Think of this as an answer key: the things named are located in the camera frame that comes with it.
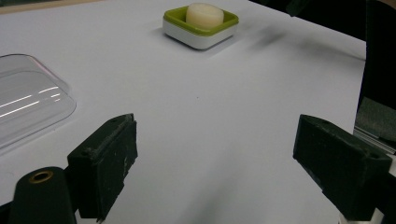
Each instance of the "soap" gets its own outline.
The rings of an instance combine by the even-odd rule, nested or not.
[[[192,3],[187,8],[186,23],[197,28],[210,30],[223,24],[224,12],[207,3]]]

